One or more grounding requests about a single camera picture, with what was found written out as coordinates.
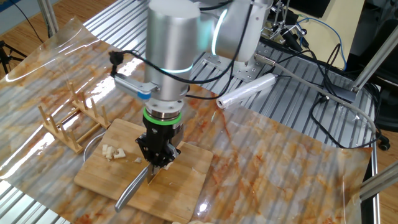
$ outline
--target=white roller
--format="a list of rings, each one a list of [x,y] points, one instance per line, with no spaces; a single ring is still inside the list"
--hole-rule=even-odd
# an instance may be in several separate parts
[[[268,73],[248,84],[235,89],[234,91],[225,94],[217,99],[217,105],[221,109],[225,109],[234,103],[238,103],[243,99],[256,94],[259,91],[265,90],[275,84],[275,75]]]

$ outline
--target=wooden cutting board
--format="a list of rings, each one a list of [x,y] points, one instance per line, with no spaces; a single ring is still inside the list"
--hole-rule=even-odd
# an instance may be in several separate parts
[[[106,131],[102,141],[83,164],[75,183],[105,197],[117,200],[124,189],[148,164],[135,142],[146,129],[136,124],[116,119]],[[102,145],[122,148],[126,158],[110,162],[102,155]],[[129,206],[171,222],[188,223],[213,154],[191,144],[181,142],[181,150],[168,170],[160,170],[150,185],[145,181]],[[138,157],[141,163],[134,162]]]

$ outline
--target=food crumb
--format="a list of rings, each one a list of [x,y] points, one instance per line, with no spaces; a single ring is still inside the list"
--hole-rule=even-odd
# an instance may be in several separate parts
[[[141,159],[140,157],[138,157],[134,162],[136,162],[136,163],[141,163],[141,162],[142,162],[142,159]]]

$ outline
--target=black stand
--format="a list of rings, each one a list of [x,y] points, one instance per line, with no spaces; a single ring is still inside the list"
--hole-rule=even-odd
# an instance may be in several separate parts
[[[3,47],[6,47],[10,50],[10,54],[7,55],[6,52],[4,51]],[[20,51],[18,51],[17,49],[15,49],[14,47],[11,47],[10,45],[6,44],[3,40],[0,40],[0,62],[2,64],[2,67],[4,68],[4,71],[6,72],[6,74],[8,74],[8,69],[7,66],[9,66],[9,62],[11,60],[16,60],[18,62],[23,61],[24,59],[22,58],[17,58],[14,56],[11,56],[11,53],[15,52],[17,54],[19,54],[20,56],[26,58],[27,56],[24,55],[23,53],[21,53]]]

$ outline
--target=metal table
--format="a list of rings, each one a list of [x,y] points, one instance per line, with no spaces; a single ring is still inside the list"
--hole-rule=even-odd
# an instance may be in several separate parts
[[[148,0],[118,0],[85,22],[84,25],[95,36],[111,45],[124,50],[134,49],[141,54],[145,54],[146,9],[148,2]],[[259,44],[257,51],[276,61],[290,56],[263,44]],[[198,55],[193,66],[191,79],[204,80],[221,73],[221,70],[207,62],[208,57],[209,55],[207,54]],[[322,83],[323,77],[317,65],[313,62],[296,57],[282,63],[282,65],[308,81],[318,84]],[[268,65],[262,67],[262,69],[256,72],[256,77],[262,76],[269,69],[270,66]],[[278,69],[275,69],[274,74],[283,75]],[[330,79],[334,84],[346,88],[352,84],[351,80],[333,72],[330,72]],[[226,85],[227,80],[228,76],[225,75],[220,80],[204,84],[202,87],[214,93],[219,93]],[[245,81],[242,78],[233,78],[228,91],[234,90],[244,84]],[[316,91],[290,78],[280,77],[272,87],[271,92],[260,92],[242,101],[241,105],[321,142],[334,146],[326,134],[319,130],[309,117],[310,108],[317,97],[318,93]],[[369,93],[360,91],[354,104],[367,112],[372,118],[374,117],[374,105]],[[355,147],[368,142],[371,138],[370,129],[366,126],[364,120],[358,119],[358,116],[353,112],[349,112],[346,108],[338,106],[334,102],[327,102],[315,108],[314,116],[344,146]],[[371,159],[372,175],[377,173],[375,144],[373,148]],[[28,196],[13,188],[5,181],[0,182],[0,192],[0,223],[6,221],[5,218],[7,217],[8,219],[5,223],[69,223],[31,198],[31,200],[21,200],[21,198]],[[31,217],[27,222],[23,222],[29,215],[35,218]],[[11,217],[19,218],[12,222]],[[373,198],[373,219],[373,223],[380,223],[378,195]]]

